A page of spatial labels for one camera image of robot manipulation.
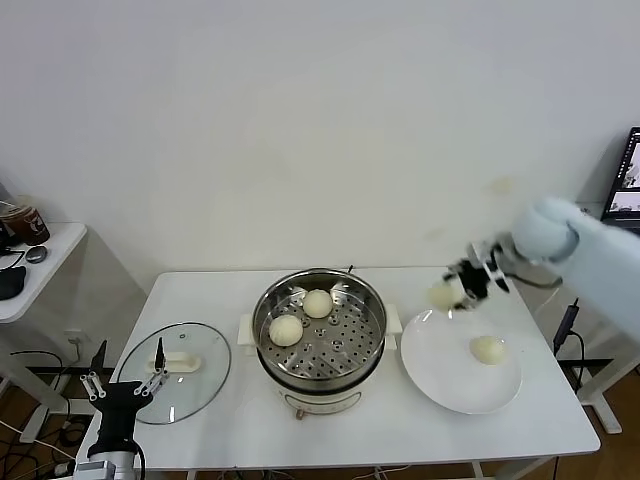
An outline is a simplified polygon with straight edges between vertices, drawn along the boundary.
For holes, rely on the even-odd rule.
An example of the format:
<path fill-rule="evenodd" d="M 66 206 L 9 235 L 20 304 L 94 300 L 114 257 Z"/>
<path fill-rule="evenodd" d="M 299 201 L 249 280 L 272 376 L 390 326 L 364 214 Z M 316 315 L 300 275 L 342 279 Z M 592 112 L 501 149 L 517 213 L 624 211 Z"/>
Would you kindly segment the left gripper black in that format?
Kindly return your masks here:
<path fill-rule="evenodd" d="M 101 413 L 98 437 L 91 446 L 91 455 L 117 451 L 136 453 L 133 435 L 137 412 L 146 406 L 145 397 L 155 395 L 169 377 L 163 339 L 158 339 L 152 374 L 148 380 L 143 383 L 109 383 L 103 387 L 100 375 L 107 344 L 107 340 L 102 341 L 91 359 L 88 373 L 79 377 L 88 399 L 94 401 L 92 405 Z"/>

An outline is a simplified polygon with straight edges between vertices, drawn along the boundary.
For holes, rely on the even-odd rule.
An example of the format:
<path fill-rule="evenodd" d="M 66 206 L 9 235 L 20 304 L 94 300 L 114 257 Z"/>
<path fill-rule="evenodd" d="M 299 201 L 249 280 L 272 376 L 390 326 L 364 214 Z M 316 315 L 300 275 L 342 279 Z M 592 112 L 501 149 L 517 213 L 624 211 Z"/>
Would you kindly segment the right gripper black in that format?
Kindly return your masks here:
<path fill-rule="evenodd" d="M 489 285 L 497 286 L 505 293 L 510 292 L 505 272 L 499 264 L 503 249 L 494 242 L 471 243 L 467 246 L 466 257 L 447 266 L 442 279 L 452 282 L 457 279 L 467 292 L 467 296 L 455 300 L 448 311 L 472 311 L 489 296 Z"/>

